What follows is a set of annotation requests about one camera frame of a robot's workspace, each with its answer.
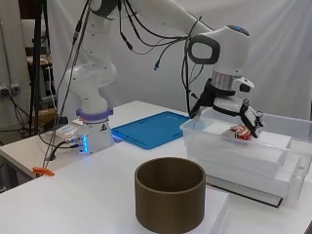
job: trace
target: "clear plastic container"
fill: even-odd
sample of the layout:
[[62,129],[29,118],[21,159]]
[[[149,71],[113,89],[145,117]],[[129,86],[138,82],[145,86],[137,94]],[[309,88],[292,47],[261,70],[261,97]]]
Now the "clear plastic container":
[[260,139],[237,139],[222,132],[241,119],[207,109],[180,127],[188,158],[209,176],[297,201],[311,165],[312,122],[270,114],[262,120]]

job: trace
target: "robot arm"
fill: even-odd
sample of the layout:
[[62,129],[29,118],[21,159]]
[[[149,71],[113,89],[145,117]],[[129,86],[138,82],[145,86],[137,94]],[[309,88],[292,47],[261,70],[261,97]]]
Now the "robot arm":
[[122,3],[149,21],[184,32],[190,39],[189,57],[195,63],[213,66],[213,78],[207,82],[191,117],[200,115],[201,107],[212,106],[221,113],[241,116],[253,136],[258,137],[262,124],[256,112],[233,97],[238,90],[248,92],[254,87],[242,77],[249,50],[249,33],[245,29],[229,25],[212,30],[174,0],[91,1],[92,13],[82,45],[90,61],[68,70],[65,76],[66,83],[71,84],[70,90],[82,102],[80,116],[84,119],[84,126],[81,135],[86,137],[85,153],[100,151],[112,143],[107,118],[110,112],[107,113],[107,102],[99,95],[98,87],[109,84],[116,77],[109,56],[109,33],[116,9],[120,10]]
[[248,101],[233,97],[238,91],[248,93],[254,88],[242,71],[249,51],[249,32],[234,25],[212,30],[174,0],[125,1],[146,20],[179,29],[187,35],[191,31],[189,57],[197,64],[214,66],[213,78],[208,81],[210,89],[204,90],[191,117],[200,115],[200,107],[211,106],[223,114],[240,116],[252,135],[259,137],[263,127],[261,114],[255,112]]

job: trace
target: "brown cylinder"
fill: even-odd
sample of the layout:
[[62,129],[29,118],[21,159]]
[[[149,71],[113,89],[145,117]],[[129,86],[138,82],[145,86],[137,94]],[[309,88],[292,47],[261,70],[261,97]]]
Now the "brown cylinder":
[[196,163],[160,158],[136,170],[136,218],[156,233],[185,233],[205,215],[206,174]]

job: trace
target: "white backdrop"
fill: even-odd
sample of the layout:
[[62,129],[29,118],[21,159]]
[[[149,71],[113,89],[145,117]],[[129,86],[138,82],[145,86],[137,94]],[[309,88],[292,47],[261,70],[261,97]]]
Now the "white backdrop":
[[[245,66],[245,77],[255,83],[248,94],[252,106],[266,113],[309,119],[312,94],[312,1],[311,0],[177,0],[185,9],[213,28],[227,24],[241,25],[251,34],[251,49]],[[48,1],[54,74],[58,83],[68,57],[72,32],[85,0]],[[179,33],[173,29],[146,22],[151,29],[164,34]],[[124,32],[135,49],[145,52],[128,20]],[[144,38],[155,41],[148,35]],[[169,49],[154,71],[162,49],[147,56],[128,50],[118,32],[118,20],[111,33],[111,56],[117,67],[117,80],[100,90],[111,106],[142,100],[184,110],[185,94],[180,81],[183,43]],[[85,61],[81,53],[80,62]],[[207,67],[192,90],[200,95],[212,70]],[[64,95],[63,86],[60,99]],[[71,94],[65,114],[76,118],[78,98]]]

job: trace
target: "black cable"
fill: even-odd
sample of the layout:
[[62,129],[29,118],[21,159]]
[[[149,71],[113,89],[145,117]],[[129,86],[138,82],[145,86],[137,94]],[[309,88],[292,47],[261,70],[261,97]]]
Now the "black cable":
[[[57,150],[60,149],[61,146],[64,145],[64,144],[66,144],[66,142],[62,141],[54,148],[54,150],[52,151],[52,154],[50,155],[50,159],[48,160],[45,168],[48,168],[50,161],[53,161],[53,160],[56,159]],[[69,148],[73,149],[73,148],[78,148],[78,147],[79,147],[79,144],[73,144]]]
[[176,40],[176,41],[174,41],[172,44],[168,45],[168,46],[163,50],[163,52],[160,54],[160,56],[158,57],[158,60],[157,60],[156,63],[155,63],[155,68],[154,68],[154,70],[157,70],[157,69],[159,68],[159,66],[160,66],[160,61],[161,61],[161,59],[163,58],[165,52],[166,52],[171,46],[173,46],[174,44],[176,44],[176,43],[178,43],[178,42],[181,42],[181,41],[184,41],[184,40],[185,40],[185,39]]
[[[119,11],[120,11],[120,12],[119,12],[119,20],[121,20],[121,0],[119,0],[119,1],[120,1],[120,4],[119,4],[120,6],[118,7],[118,8],[119,8]],[[129,20],[129,22],[130,22],[130,24],[131,24],[131,26],[132,26],[132,29],[133,29],[133,31],[134,31],[134,33],[135,33],[137,39],[138,39],[142,44],[144,44],[145,46],[153,47],[153,48],[154,48],[154,47],[162,47],[162,46],[166,46],[166,45],[171,45],[173,42],[182,39],[182,38],[180,38],[180,39],[175,39],[174,41],[167,42],[167,43],[163,43],[163,44],[157,43],[156,45],[151,45],[151,44],[149,44],[149,43],[146,43],[146,42],[143,41],[142,38],[140,37],[140,35],[139,35],[138,31],[137,31],[136,25],[135,25],[134,21],[132,20],[132,17],[130,16],[130,13],[129,13],[128,8],[127,8],[127,5],[126,5],[126,0],[123,0],[123,1],[124,1],[126,13],[127,13],[127,15],[128,15],[128,20]]]
[[189,33],[188,33],[188,37],[185,40],[185,44],[184,44],[184,58],[183,58],[183,63],[182,63],[182,69],[181,69],[181,79],[182,79],[182,83],[183,86],[185,88],[185,94],[186,94],[186,107],[187,107],[187,112],[188,115],[191,116],[191,109],[190,109],[190,100],[189,100],[189,94],[190,94],[190,90],[189,90],[189,73],[188,73],[188,43],[191,39],[191,35],[193,32],[193,29],[195,27],[195,25],[197,24],[197,22],[199,20],[201,20],[202,17],[199,17],[197,19],[197,21],[194,23],[194,25],[192,26],[192,28],[190,29]]
[[184,67],[185,67],[185,88],[186,88],[186,107],[188,115],[191,116],[191,107],[189,102],[189,81],[188,81],[188,57],[187,57],[188,40],[184,44]]
[[[41,135],[38,135],[39,138],[41,139],[41,141],[47,145],[50,145],[47,141],[45,141],[44,139],[42,139]],[[68,147],[59,147],[60,149],[69,149],[69,148],[72,148],[71,146],[68,146]]]
[[197,74],[196,76],[193,77],[193,72],[194,72],[194,69],[195,69],[196,65],[197,65],[197,64],[195,63],[194,66],[193,66],[193,69],[192,69],[192,71],[191,71],[191,78],[190,78],[190,80],[189,80],[189,84],[190,84],[190,85],[191,85],[194,81],[197,80],[197,78],[202,74],[202,72],[203,72],[203,70],[204,70],[204,68],[205,68],[205,66],[202,65],[200,71],[198,72],[198,74]]
[[50,155],[50,159],[49,161],[55,160],[56,159],[56,152],[57,150],[62,146],[66,144],[65,141],[62,141],[61,143],[57,144],[57,146],[54,148],[54,150],[52,151],[52,154]]
[[0,133],[13,133],[13,132],[18,132],[19,130],[1,130]]
[[135,11],[134,9],[132,8],[130,2],[128,0],[125,0],[130,11],[132,12],[132,14],[134,15],[134,18],[136,19],[136,21],[138,22],[138,24],[145,29],[145,31],[149,32],[150,34],[156,36],[156,37],[159,37],[159,38],[164,38],[164,39],[181,39],[181,38],[186,38],[186,37],[180,37],[180,36],[177,36],[177,37],[168,37],[168,36],[163,36],[163,35],[159,35],[151,30],[149,30],[146,26],[144,26],[144,24],[137,18],[137,15],[135,14]]

